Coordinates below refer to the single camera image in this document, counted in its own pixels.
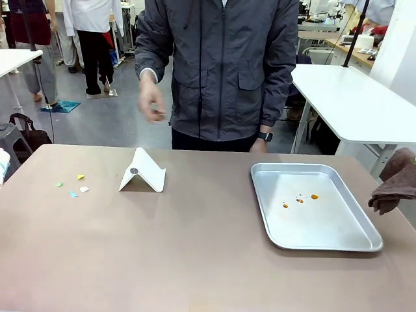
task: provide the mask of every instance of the white piece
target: white piece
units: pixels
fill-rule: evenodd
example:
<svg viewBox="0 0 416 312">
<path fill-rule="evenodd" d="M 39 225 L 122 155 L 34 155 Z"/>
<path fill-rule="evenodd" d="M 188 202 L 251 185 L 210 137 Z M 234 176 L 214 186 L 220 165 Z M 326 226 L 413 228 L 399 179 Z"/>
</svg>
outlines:
<svg viewBox="0 0 416 312">
<path fill-rule="evenodd" d="M 135 175 L 139 175 L 156 192 L 163 191 L 166 169 L 160 169 L 143 148 L 136 149 L 133 161 L 125 170 L 119 191 L 121 191 Z"/>
</svg>

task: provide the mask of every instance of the zipper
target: zipper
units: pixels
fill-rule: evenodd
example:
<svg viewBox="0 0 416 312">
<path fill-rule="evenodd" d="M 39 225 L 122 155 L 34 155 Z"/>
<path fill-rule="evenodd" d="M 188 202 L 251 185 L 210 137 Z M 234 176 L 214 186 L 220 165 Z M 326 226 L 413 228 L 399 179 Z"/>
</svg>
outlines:
<svg viewBox="0 0 416 312">
<path fill-rule="evenodd" d="M 222 85 L 224 84 L 224 45 L 226 41 L 226 7 L 222 4 L 222 52 L 221 52 L 221 78 L 220 78 L 220 104 L 218 106 L 218 129 L 217 129 L 217 140 L 220 140 L 221 130 L 221 103 L 222 103 Z"/>
</svg>

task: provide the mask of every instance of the towel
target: towel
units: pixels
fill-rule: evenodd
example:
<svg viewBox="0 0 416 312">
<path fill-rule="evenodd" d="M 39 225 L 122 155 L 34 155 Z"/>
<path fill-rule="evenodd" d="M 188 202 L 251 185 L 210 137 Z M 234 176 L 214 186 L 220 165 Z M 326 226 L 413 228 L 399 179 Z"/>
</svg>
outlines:
<svg viewBox="0 0 416 312">
<path fill-rule="evenodd" d="M 369 207 L 382 216 L 392 211 L 401 199 L 416 199 L 416 154 L 402 148 L 387 162 L 380 178 L 385 181 L 373 193 Z"/>
<path fill-rule="evenodd" d="M 414 163 L 416 154 L 409 148 L 400 148 L 395 151 L 393 156 L 389 159 L 383 171 L 380 174 L 380 179 L 386 182 L 395 174 L 402 171 L 408 164 Z"/>
</svg>

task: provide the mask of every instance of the stool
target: stool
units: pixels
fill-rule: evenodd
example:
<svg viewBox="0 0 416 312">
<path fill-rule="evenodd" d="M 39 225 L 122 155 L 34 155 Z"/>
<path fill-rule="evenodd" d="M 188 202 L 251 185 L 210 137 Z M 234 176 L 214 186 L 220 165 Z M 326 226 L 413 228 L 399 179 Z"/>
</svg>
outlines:
<svg viewBox="0 0 416 312">
<path fill-rule="evenodd" d="M 0 148 L 3 148 L 10 155 L 10 167 L 7 170 L 6 179 L 10 177 L 20 167 L 20 162 L 16 152 L 14 151 L 14 144 L 21 140 L 22 146 L 25 147 L 27 153 L 32 155 L 32 149 L 27 144 L 25 138 L 21 135 L 19 129 L 11 123 L 0 124 Z"/>
</svg>

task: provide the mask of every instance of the blue mat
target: blue mat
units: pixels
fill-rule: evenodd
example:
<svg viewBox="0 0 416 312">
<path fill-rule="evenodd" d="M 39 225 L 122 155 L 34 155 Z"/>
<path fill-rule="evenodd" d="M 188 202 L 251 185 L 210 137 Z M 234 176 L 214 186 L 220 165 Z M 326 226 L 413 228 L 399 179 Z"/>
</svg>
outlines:
<svg viewBox="0 0 416 312">
<path fill-rule="evenodd" d="M 40 112 L 57 112 L 59 114 L 69 114 L 74 108 L 80 105 L 81 102 L 71 102 L 71 101 L 58 101 L 58 105 L 55 106 L 53 109 L 49 110 L 45 107 L 42 107 L 39 111 Z"/>
</svg>

